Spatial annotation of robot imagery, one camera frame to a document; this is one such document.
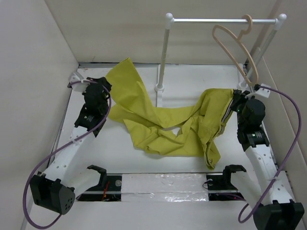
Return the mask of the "yellow-green trousers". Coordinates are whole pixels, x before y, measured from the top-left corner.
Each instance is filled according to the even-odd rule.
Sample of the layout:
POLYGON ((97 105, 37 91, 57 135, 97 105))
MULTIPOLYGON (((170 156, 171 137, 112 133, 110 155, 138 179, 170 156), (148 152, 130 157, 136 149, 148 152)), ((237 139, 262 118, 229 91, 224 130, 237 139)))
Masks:
POLYGON ((233 89, 206 89, 193 106, 162 108, 153 106, 129 58, 106 79, 115 102, 108 117, 125 125, 134 147, 167 157, 202 157, 208 169, 215 169, 221 155, 214 139, 232 115, 233 89))

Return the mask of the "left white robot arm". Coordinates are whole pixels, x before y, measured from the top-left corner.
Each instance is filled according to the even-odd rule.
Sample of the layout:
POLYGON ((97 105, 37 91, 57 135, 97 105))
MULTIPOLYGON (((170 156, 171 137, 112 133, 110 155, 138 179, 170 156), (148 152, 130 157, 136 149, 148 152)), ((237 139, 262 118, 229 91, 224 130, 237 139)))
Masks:
POLYGON ((59 148, 53 162, 29 181, 34 203, 61 215, 72 208, 74 200, 83 192, 92 187, 102 190, 107 184, 106 169, 86 166, 83 159, 110 112, 112 85, 101 77, 71 81, 69 87, 82 92, 84 104, 68 145, 59 148))

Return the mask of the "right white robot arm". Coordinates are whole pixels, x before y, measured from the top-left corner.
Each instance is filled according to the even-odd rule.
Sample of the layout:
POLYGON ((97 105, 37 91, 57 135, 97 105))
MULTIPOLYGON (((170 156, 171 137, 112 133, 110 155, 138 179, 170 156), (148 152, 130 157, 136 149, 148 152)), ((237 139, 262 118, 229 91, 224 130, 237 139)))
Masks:
POLYGON ((292 150, 286 154, 277 168, 272 159, 270 143, 262 127, 265 117, 265 105, 255 95, 268 97, 271 88, 261 86, 256 92, 236 90, 231 110, 237 114, 237 138, 243 151, 251 162, 257 183, 251 181, 247 170, 229 172, 222 176, 223 186, 237 188, 246 200, 251 212, 242 217, 239 223, 253 219, 259 230, 294 230, 304 215, 304 207, 293 200, 285 189, 279 175, 292 150))

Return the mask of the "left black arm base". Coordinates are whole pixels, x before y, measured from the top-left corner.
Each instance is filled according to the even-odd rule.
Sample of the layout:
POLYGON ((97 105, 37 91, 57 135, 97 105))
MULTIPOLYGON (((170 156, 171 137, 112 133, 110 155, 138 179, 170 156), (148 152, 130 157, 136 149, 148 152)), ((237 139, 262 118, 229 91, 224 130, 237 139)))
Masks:
POLYGON ((77 201, 101 201, 101 202, 119 202, 121 201, 122 174, 107 173, 106 169, 90 165, 87 169, 96 171, 100 174, 97 185, 90 187, 81 195, 77 201))

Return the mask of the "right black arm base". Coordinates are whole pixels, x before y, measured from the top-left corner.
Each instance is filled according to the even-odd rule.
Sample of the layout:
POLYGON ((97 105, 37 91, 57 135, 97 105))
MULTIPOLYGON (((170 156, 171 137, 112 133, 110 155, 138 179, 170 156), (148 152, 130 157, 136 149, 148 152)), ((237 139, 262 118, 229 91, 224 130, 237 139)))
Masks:
POLYGON ((231 175, 236 172, 247 172, 242 165, 225 166, 222 172, 207 173, 202 187, 208 191, 209 201, 244 201, 243 196, 231 184, 231 175))

